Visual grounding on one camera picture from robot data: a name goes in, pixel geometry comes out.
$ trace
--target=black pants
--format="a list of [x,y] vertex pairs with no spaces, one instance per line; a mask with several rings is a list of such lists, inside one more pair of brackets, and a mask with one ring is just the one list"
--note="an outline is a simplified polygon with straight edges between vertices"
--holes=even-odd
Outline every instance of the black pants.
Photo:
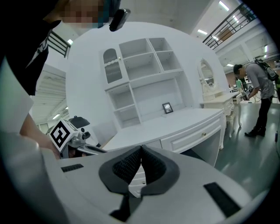
[[267,99],[261,99],[262,103],[261,103],[261,108],[259,109],[259,117],[254,127],[255,130],[260,130],[260,129],[264,131],[266,130],[267,113],[270,109],[272,98],[273,96]]

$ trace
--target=white vanity desk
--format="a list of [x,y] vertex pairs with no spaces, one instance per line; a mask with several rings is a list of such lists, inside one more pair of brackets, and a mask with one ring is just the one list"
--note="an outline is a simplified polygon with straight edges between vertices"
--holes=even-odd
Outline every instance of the white vanity desk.
[[[105,150],[128,146],[148,145],[173,152],[184,152],[221,129],[220,109],[183,109],[120,130],[105,146]],[[212,166],[215,165],[218,150],[213,155],[198,155]]]
[[216,97],[213,100],[209,101],[203,101],[204,108],[217,108],[217,109],[222,109],[223,110],[223,126],[222,126],[222,131],[221,131],[221,143],[220,143],[220,149],[224,148],[224,133],[226,130],[227,126],[227,120],[229,120],[230,123],[230,130],[229,130],[229,137],[231,138],[231,133],[233,131],[233,124],[234,124],[234,119],[236,117],[236,110],[235,110],[235,105],[238,106],[238,123],[239,126],[241,127],[241,122],[240,122],[240,116],[241,116],[241,96],[242,94],[239,94],[239,92],[233,92],[233,93],[227,93],[221,96]]

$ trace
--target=black mesh pad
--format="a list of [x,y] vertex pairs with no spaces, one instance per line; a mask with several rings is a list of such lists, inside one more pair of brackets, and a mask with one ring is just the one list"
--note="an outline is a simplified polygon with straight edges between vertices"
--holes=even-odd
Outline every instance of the black mesh pad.
[[159,157],[156,157],[145,149],[142,150],[141,163],[145,171],[147,184],[158,180],[166,171],[166,164]]
[[141,190],[141,196],[158,195],[168,191],[180,176],[179,166],[171,159],[142,146],[142,166],[147,186]]
[[[124,154],[113,158],[104,164],[99,169],[99,177],[107,189],[114,193],[119,193],[123,195],[128,194],[128,185],[136,174],[137,170],[141,164],[141,157],[130,157],[130,155],[136,152],[136,155],[140,155],[139,152],[141,146],[137,146]],[[133,158],[134,165],[132,162],[129,162],[129,158]]]
[[137,146],[105,162],[99,169],[99,177],[109,191],[127,195],[128,185],[141,163],[147,182],[141,190],[143,196],[163,194],[179,178],[179,167],[174,161],[146,146]]
[[141,164],[141,150],[137,150],[131,155],[123,158],[121,161],[113,165],[113,172],[119,178],[123,179],[128,184],[131,183],[133,177]]

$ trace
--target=metal railing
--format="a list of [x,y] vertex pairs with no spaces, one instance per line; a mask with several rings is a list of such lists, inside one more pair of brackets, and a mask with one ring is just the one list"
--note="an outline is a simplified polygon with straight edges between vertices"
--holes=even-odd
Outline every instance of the metal railing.
[[52,31],[48,37],[48,45],[64,57],[68,56],[71,45]]
[[206,37],[203,43],[215,49],[256,18],[253,11],[242,3]]

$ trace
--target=arched cabinet door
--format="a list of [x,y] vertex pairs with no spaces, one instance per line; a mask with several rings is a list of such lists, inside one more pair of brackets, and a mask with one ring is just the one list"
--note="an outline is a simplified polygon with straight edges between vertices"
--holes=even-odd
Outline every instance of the arched cabinet door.
[[119,45],[99,52],[104,90],[128,82],[128,76]]

